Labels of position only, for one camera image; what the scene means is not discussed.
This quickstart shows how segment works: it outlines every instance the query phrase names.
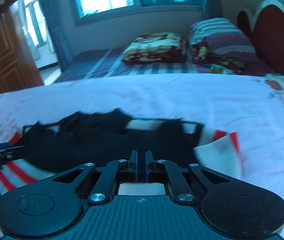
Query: floor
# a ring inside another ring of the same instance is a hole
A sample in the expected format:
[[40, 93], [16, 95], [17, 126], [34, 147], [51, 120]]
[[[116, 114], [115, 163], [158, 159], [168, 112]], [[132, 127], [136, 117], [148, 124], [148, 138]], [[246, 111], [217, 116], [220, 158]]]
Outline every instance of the floor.
[[40, 58], [35, 60], [35, 65], [37, 68], [44, 67], [57, 62], [56, 54], [50, 54], [46, 45], [39, 47], [37, 50], [40, 54]]
[[57, 80], [57, 78], [61, 75], [61, 69], [59, 66], [55, 66], [40, 71], [40, 75], [42, 77], [44, 85], [47, 86], [52, 84], [55, 80]]

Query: pillow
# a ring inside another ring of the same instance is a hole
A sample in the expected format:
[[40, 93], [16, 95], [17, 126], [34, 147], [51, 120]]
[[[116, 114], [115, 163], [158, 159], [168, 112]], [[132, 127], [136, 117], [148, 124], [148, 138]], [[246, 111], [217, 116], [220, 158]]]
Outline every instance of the pillow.
[[226, 18], [213, 18], [193, 24], [189, 39], [191, 49], [206, 42], [209, 49], [217, 55], [233, 57], [244, 63], [258, 59], [249, 38]]
[[185, 62], [186, 41], [176, 33], [144, 33], [123, 52], [123, 62]]

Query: folded blanket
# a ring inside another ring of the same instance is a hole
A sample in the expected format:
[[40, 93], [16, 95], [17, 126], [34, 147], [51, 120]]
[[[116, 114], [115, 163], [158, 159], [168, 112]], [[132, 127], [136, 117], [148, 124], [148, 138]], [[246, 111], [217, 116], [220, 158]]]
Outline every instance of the folded blanket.
[[186, 61], [186, 41], [176, 33], [145, 33], [123, 52], [126, 64]]

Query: striped pillow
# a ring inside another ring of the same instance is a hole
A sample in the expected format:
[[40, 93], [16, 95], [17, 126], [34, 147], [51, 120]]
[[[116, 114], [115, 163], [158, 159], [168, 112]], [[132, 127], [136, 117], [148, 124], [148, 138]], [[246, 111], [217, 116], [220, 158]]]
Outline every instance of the striped pillow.
[[226, 18], [213, 18], [193, 24], [189, 39], [191, 48], [205, 41], [217, 55], [233, 57], [245, 63], [258, 59], [249, 38]]

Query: doorway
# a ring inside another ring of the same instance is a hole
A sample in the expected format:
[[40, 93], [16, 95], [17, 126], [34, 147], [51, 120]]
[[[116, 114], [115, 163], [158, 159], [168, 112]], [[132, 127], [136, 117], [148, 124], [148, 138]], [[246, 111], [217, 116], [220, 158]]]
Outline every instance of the doorway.
[[50, 85], [61, 75], [61, 69], [39, 2], [18, 0], [18, 5], [24, 36], [32, 58], [44, 84]]

